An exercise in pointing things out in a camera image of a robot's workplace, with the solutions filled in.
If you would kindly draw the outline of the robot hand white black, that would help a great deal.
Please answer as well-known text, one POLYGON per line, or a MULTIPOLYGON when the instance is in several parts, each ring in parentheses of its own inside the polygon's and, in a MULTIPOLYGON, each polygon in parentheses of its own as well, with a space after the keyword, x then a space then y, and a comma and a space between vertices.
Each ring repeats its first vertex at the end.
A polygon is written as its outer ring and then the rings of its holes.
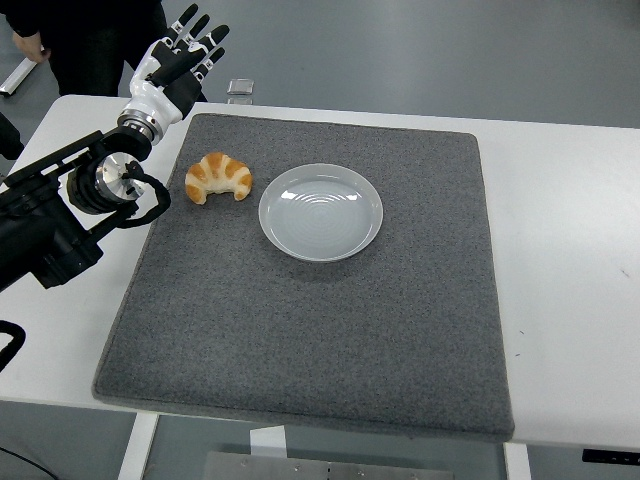
POLYGON ((151 142, 160 141, 168 128, 186 118, 202 100, 202 83, 225 50, 221 42, 230 28, 206 29, 210 17, 196 16, 189 6, 145 53, 129 83, 131 99, 118 124, 140 131, 151 142))

